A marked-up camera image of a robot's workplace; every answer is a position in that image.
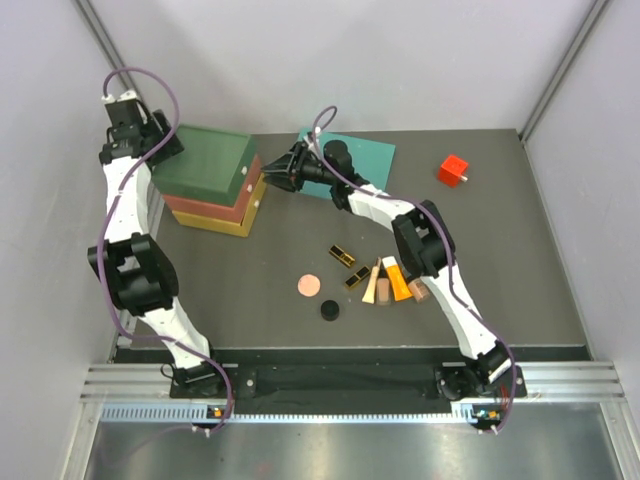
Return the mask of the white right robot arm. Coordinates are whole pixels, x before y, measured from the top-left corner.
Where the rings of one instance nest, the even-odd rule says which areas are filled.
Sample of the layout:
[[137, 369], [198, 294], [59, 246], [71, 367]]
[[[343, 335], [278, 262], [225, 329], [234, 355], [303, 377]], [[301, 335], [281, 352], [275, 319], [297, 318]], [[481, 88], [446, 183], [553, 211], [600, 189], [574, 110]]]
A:
[[435, 370], [442, 396], [487, 396], [503, 380], [510, 382], [509, 396], [515, 396], [513, 354], [478, 313], [464, 285], [455, 244], [432, 202], [412, 203], [376, 188], [355, 171], [347, 145], [339, 140], [328, 142], [323, 150], [309, 140], [298, 141], [262, 172], [268, 184], [288, 192], [298, 192], [307, 183], [327, 185], [338, 209], [393, 233], [402, 266], [427, 286], [458, 340], [464, 365]]

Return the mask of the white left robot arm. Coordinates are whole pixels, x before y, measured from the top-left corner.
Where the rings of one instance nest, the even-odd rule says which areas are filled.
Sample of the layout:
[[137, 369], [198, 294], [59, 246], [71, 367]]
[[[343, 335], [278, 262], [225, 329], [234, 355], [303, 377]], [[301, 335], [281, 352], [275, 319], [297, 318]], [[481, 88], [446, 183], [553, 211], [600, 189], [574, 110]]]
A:
[[150, 111], [135, 91], [106, 95], [103, 103], [111, 122], [99, 154], [106, 218], [88, 262], [109, 307], [146, 324], [171, 353], [171, 397], [222, 398], [227, 374], [181, 305], [175, 268], [149, 228], [153, 170], [184, 147], [164, 113]]

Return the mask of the foundation bottle black cap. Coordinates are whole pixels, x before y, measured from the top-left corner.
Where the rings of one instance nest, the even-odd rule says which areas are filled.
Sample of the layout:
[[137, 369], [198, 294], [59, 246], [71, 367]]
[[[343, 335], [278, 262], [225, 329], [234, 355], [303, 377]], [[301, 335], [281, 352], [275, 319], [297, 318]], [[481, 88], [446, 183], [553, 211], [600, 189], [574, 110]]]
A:
[[417, 303], [422, 303], [431, 297], [429, 289], [419, 277], [409, 280], [407, 286]]

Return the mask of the orange cream tube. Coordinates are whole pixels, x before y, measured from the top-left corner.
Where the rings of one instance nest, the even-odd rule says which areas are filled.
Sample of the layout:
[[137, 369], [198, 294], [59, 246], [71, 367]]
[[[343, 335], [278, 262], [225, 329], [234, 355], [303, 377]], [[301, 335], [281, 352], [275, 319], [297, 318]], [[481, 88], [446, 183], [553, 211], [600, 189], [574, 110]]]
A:
[[394, 256], [382, 258], [382, 265], [389, 279], [391, 289], [396, 302], [404, 301], [412, 297], [412, 293], [404, 278], [402, 270]]

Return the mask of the three-tier drawer organizer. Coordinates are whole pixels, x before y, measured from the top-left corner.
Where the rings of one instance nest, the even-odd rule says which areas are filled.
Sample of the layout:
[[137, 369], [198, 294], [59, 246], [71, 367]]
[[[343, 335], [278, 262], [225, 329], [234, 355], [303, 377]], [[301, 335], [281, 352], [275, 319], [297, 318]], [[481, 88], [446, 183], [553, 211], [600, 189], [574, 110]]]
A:
[[234, 175], [234, 152], [247, 133], [181, 125], [177, 138], [184, 150], [163, 161], [152, 181], [166, 206], [182, 226], [240, 237], [233, 222], [228, 189]]

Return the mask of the green top drawer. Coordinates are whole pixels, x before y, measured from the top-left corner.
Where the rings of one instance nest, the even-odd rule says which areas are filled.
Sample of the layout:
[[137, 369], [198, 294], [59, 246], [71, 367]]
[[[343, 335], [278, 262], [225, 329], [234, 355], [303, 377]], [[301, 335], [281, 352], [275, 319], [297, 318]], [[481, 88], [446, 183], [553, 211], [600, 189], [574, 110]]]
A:
[[240, 195], [242, 185], [249, 175], [249, 170], [256, 154], [256, 142], [253, 135], [244, 135], [241, 148], [234, 152], [235, 170], [228, 189], [229, 206], [233, 206]]

